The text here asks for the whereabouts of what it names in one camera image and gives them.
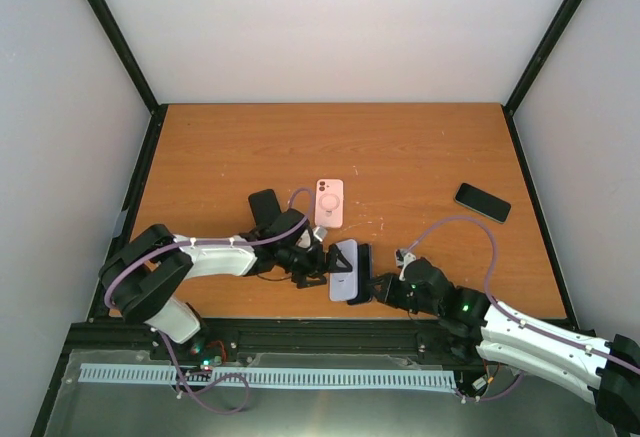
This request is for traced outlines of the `black phone case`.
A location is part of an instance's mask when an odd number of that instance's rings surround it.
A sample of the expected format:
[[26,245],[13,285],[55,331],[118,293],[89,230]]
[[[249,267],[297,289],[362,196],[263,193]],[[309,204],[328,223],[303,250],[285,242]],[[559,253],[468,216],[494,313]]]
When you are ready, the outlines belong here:
[[248,196],[248,203],[257,227],[269,227],[282,213],[273,189],[264,189]]

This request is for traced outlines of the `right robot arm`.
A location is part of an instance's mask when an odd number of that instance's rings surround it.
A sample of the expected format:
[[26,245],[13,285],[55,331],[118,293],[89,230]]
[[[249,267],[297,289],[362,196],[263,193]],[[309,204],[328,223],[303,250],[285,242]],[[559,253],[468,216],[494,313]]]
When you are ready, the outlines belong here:
[[397,273],[364,277],[378,302],[426,313],[453,337],[451,351],[506,365],[552,382],[594,405],[597,414],[630,434],[639,431],[639,345],[558,327],[486,294],[450,282],[424,258],[411,256]]

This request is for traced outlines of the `pink phone case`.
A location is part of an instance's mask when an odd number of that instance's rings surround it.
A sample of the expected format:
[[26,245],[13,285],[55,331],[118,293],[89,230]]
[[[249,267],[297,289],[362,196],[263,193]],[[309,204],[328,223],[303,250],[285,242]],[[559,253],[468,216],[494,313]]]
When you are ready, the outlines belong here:
[[316,184],[314,223],[337,229],[344,220],[344,183],[340,179],[320,178]]

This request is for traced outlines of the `blue-edged phone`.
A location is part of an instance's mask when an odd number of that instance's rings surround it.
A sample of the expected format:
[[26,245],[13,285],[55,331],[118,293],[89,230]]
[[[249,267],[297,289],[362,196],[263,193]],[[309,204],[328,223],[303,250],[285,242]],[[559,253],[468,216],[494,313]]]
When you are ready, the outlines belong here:
[[370,244],[359,244],[357,246],[358,257],[358,288],[354,298],[349,299],[349,306],[362,305],[370,302],[373,298],[371,291],[371,281],[373,279],[373,259]]

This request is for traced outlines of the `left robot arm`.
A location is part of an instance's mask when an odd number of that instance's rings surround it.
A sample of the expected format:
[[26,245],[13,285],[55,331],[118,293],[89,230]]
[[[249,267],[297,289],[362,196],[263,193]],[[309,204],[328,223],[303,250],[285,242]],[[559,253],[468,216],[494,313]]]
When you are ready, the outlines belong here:
[[128,323],[162,332],[186,359],[201,357],[208,335],[196,312],[175,292],[186,280],[218,275],[254,276],[279,267],[299,289],[328,278],[358,277],[358,245],[344,240],[323,245],[325,230],[300,211],[258,211],[255,226],[229,238],[197,239],[147,228],[99,271],[105,304]]

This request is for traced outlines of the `purple phone case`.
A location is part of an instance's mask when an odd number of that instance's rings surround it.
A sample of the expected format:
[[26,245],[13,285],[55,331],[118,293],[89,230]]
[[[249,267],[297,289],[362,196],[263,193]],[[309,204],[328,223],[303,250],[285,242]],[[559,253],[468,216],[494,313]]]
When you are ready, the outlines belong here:
[[358,294],[358,244],[347,239],[332,244],[328,254],[329,299],[345,302]]

